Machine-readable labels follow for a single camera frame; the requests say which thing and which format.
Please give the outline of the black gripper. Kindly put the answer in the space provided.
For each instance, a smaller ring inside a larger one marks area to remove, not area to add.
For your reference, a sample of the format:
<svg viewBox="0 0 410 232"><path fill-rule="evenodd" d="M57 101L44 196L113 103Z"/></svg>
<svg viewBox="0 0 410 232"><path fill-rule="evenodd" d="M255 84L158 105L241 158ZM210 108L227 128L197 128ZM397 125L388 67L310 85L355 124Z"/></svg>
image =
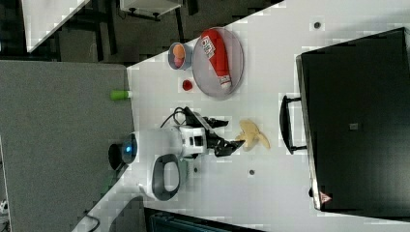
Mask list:
<svg viewBox="0 0 410 232"><path fill-rule="evenodd" d="M215 133L215 128L226 127L228 121L202 117L187 106L183 108L183 112L188 127L204 131L205 138L201 144L206 145L207 149L212 149L216 157L231 156L245 143L245 140L227 141Z"/></svg>

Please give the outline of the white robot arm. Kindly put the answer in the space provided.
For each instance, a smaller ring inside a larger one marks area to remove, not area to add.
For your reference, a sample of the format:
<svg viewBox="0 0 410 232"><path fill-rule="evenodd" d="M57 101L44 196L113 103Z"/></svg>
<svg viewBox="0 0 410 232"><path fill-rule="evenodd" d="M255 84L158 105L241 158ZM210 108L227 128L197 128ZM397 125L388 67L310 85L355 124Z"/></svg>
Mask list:
<svg viewBox="0 0 410 232"><path fill-rule="evenodd" d="M108 149L108 160L115 170L124 168L119 180L107 192L110 200L130 200L137 194L159 201L176 195L178 188L165 184L166 167L173 165L180 186L188 176L189 160L210 151L218 158L232 155L244 140L228 141L215 133L225 127L223 120L203 117L187 106L175 110L185 116L183 124L162 125L158 129L134 131Z"/></svg>

